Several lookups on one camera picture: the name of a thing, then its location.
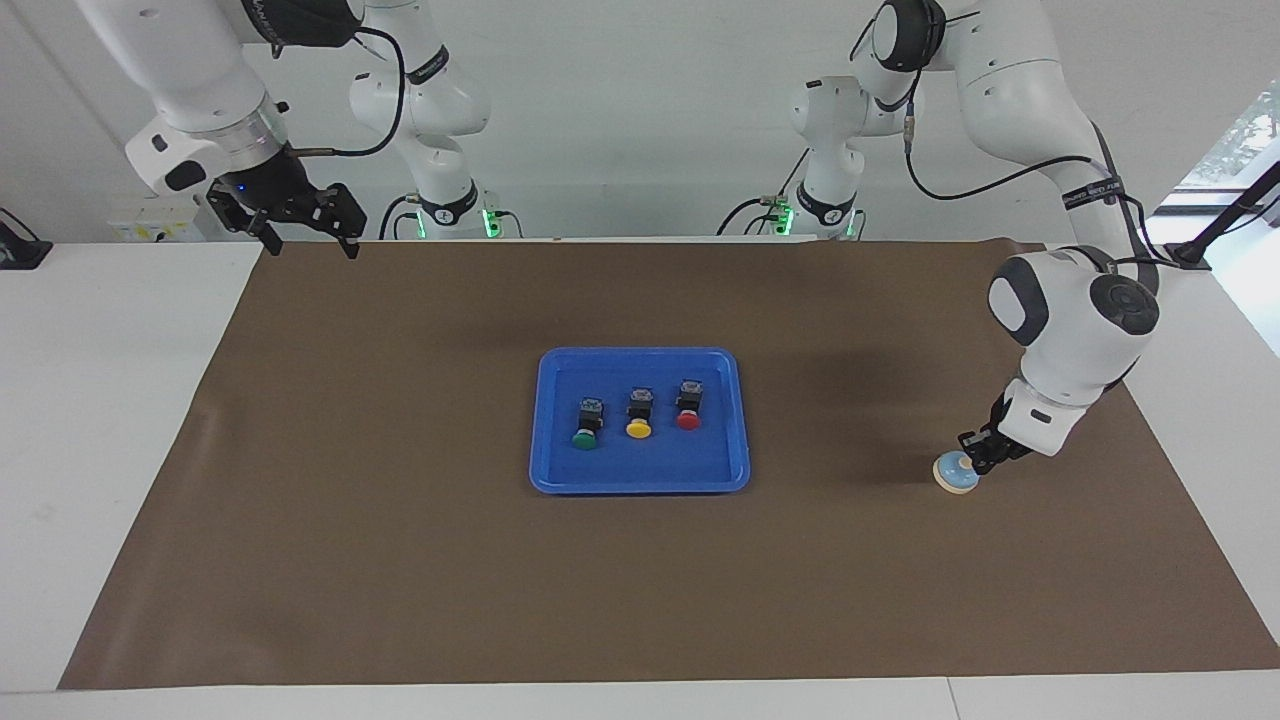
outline green cap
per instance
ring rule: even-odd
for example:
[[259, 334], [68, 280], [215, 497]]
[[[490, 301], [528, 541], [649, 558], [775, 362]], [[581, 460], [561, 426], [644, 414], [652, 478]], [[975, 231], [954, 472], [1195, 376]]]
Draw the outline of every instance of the green cap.
[[595, 450], [595, 433], [591, 430], [579, 430], [573, 436], [573, 447], [579, 450]]

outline yellow cap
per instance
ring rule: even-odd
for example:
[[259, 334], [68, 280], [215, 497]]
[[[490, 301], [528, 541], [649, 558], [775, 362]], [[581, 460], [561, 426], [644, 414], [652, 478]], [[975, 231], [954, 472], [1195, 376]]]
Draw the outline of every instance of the yellow cap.
[[649, 423], [636, 418], [627, 423], [627, 434], [636, 439], [644, 439], [653, 434], [653, 428], [649, 427]]

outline brown tabletop covering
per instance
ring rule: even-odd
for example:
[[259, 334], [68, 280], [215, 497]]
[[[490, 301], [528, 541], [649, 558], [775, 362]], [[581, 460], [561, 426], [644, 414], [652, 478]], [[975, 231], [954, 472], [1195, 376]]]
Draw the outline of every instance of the brown tabletop covering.
[[[929, 465], [1018, 246], [289, 245], [253, 270], [63, 688], [1230, 670], [1272, 642], [1124, 388]], [[723, 346], [753, 478], [539, 495], [539, 357]]]

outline blue plastic tray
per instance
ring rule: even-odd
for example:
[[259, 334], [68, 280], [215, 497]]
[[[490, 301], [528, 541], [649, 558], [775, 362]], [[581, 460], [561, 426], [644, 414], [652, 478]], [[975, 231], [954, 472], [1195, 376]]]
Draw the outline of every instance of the blue plastic tray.
[[[685, 379], [703, 383], [701, 427], [676, 427]], [[654, 391], [653, 436], [627, 436], [627, 398]], [[573, 447], [584, 397], [604, 401], [595, 450]], [[529, 477], [549, 495], [686, 495], [742, 489], [751, 475], [737, 361], [712, 347], [562, 347], [543, 356]]]

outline blue disc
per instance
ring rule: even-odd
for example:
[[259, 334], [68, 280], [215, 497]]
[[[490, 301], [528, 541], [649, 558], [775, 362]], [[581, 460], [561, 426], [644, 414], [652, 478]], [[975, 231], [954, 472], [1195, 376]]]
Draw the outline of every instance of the blue disc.
[[973, 469], [969, 456], [954, 450], [933, 462], [933, 479], [942, 486], [942, 489], [964, 495], [978, 487], [978, 480], [982, 478]]

